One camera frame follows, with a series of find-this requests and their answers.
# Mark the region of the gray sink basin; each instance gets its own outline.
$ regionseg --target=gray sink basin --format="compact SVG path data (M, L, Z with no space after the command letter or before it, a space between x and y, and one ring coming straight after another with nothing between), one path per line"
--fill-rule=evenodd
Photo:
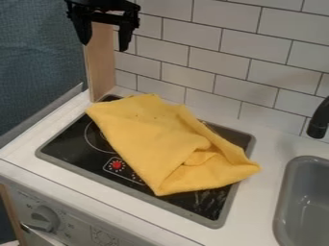
M300 157L288 163L273 230L281 246L329 245L329 160Z

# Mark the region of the toy stove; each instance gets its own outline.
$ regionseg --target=toy stove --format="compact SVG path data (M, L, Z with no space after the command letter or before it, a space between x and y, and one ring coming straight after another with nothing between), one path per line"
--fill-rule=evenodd
M120 98L109 95L102 101L117 99ZM250 154L253 147L251 135L206 124L214 132ZM130 168L129 163L113 149L86 114L38 148L36 155L40 159L214 229L223 226L238 188L238 184L231 184L222 188L157 197Z

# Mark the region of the towel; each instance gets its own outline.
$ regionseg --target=towel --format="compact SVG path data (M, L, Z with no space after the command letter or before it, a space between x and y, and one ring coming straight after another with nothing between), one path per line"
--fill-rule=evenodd
M95 103L87 114L157 196L226 186L260 170L184 105L158 95Z

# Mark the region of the white tile wall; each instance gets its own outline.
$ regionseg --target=white tile wall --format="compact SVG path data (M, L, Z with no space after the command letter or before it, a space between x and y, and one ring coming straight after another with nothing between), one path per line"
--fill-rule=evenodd
M303 0L228 0L230 2L300 11Z
M215 94L232 97L244 102L273 107L278 89L255 83L216 76Z
M318 87L316 95L323 97L329 96L329 74L323 75L321 84Z
M275 108L312 117L322 98L280 89Z
M329 72L329 47L296 41L292 45L288 64Z
M118 86L137 89L137 75L120 70L115 71L115 82Z
M242 104L240 119L293 135L300 134L305 121L303 116L247 103Z
M290 40L224 30L220 51L284 63L287 60L290 48Z
M190 20L192 0L137 0L141 12L162 17Z
M172 19L164 20L164 40L218 50L221 29Z
M303 12L263 9L260 34L329 44L329 18Z
M190 48L190 67L245 79L249 59Z
M148 37L138 37L138 55L164 62L187 65L189 47Z
M118 85L295 135L329 95L328 0L135 2Z
M329 1L305 0L303 12L314 12L329 15Z
M264 61L252 61L249 81L314 94L321 73Z
M115 66L121 70L160 79L160 65L159 61L115 52Z
M256 32L261 8L214 0L195 0L193 21Z
M135 30L136 35L161 38L163 21L160 17L141 14L140 27Z
M183 66L163 63L163 81L213 92L215 75Z
M185 89L181 86L138 76L138 91L157 93L169 101L184 103Z
M188 88L187 99L188 106L199 109L212 109L220 115L238 117L240 102L230 98L216 96L210 93Z

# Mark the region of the countertop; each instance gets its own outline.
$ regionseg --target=countertop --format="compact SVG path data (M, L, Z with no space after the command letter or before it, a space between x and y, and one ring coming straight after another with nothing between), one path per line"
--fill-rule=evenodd
M136 92L116 86L109 93L125 96ZM0 176L128 232L152 235L151 239L159 245L278 246L272 219L286 164L299 156L329 159L326 143L222 117L215 111L190 108L203 120L255 136L251 159L263 168L241 182L226 224L213 230L35 157L42 143L77 118L89 104L88 93L81 93L1 149L0 159L5 161L0 161Z

